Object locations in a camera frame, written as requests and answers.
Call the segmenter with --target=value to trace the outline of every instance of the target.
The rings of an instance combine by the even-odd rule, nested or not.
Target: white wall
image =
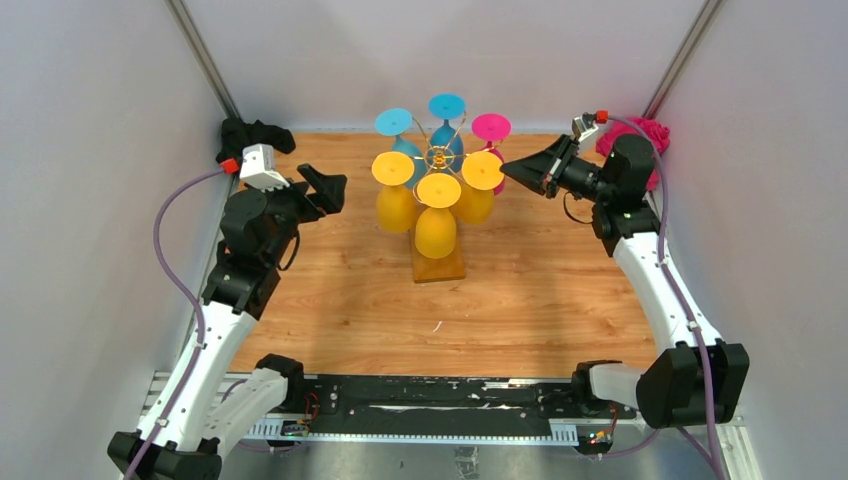
[[[751,356],[767,479],[844,476],[846,17],[838,0],[726,2],[659,115],[673,251]]]
[[[215,168],[223,114],[162,1],[5,2],[0,79],[0,476],[115,478],[106,445],[188,326],[153,217]],[[194,287],[225,181],[163,226]]]
[[[641,113],[702,1],[186,3],[246,119],[373,130],[403,106],[433,122],[427,101],[453,91],[526,130]]]

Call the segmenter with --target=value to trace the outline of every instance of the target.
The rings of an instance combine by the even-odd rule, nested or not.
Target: wooden stand
[[[450,255],[438,260],[427,258],[415,248],[415,227],[409,231],[409,250],[412,254],[412,280],[415,283],[444,282],[465,278],[465,261],[462,244],[457,235],[456,248]]]

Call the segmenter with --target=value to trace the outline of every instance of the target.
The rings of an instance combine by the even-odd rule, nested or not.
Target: black cloth
[[[221,151],[215,160],[218,163],[234,158],[241,166],[241,152],[244,147],[257,143],[271,145],[275,149],[289,154],[294,151],[294,137],[285,128],[265,125],[259,120],[245,123],[237,118],[228,118],[221,122]]]

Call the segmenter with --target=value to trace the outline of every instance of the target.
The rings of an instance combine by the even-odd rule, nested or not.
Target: wooden table
[[[556,136],[513,135],[507,160]],[[310,163],[348,176],[341,214],[301,227],[302,245],[232,370],[267,353],[311,373],[568,377],[580,361],[647,367],[651,331],[627,279],[591,226],[508,180],[483,225],[460,226],[467,278],[416,285],[409,239],[377,227],[374,157],[391,141],[371,134],[297,134],[278,158],[284,175]],[[480,141],[466,139],[467,148]],[[589,218],[588,202],[573,213]]]

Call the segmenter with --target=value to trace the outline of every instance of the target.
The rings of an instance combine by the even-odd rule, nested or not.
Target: red connector
[[[239,166],[235,158],[228,158],[221,162],[221,168],[223,168],[228,175],[236,173],[239,170]]]

